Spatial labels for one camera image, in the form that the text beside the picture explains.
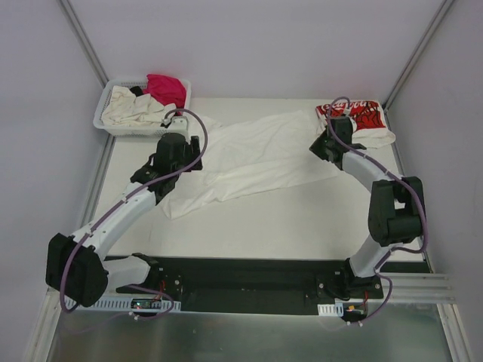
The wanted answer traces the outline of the plain white t-shirt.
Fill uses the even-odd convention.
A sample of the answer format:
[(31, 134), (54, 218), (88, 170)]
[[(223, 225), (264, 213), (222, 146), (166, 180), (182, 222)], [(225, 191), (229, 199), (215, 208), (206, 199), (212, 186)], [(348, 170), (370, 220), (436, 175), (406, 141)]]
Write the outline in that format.
[(309, 147), (320, 127), (308, 112), (270, 115), (232, 125), (203, 117), (208, 141), (202, 169), (183, 173), (160, 203), (169, 219), (179, 219), (214, 202), (330, 179), (337, 168)]

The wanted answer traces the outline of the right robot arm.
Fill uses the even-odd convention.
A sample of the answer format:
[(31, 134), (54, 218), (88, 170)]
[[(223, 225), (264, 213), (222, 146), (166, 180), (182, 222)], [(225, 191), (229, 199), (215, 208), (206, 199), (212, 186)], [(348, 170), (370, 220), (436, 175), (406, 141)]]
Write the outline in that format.
[(352, 122), (347, 117), (332, 118), (309, 150), (323, 161), (353, 176), (369, 192), (369, 236), (349, 258), (350, 273), (340, 278), (340, 290), (357, 297), (367, 287), (365, 278), (375, 276), (394, 250), (422, 253), (406, 244), (427, 235), (422, 180), (390, 172), (365, 147), (352, 142)]

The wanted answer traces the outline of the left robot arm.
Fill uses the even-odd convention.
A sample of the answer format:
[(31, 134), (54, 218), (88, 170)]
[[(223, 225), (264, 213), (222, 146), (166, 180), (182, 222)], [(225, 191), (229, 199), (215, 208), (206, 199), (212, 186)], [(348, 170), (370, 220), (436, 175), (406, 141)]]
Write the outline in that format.
[(180, 175), (202, 169), (206, 147), (197, 136), (166, 133), (156, 151), (130, 178), (118, 200), (101, 217), (48, 245), (46, 283), (60, 292), (60, 300), (91, 307), (105, 292), (120, 287), (158, 292), (162, 285), (159, 263), (142, 253), (123, 259), (106, 258), (113, 245), (144, 214), (175, 188)]

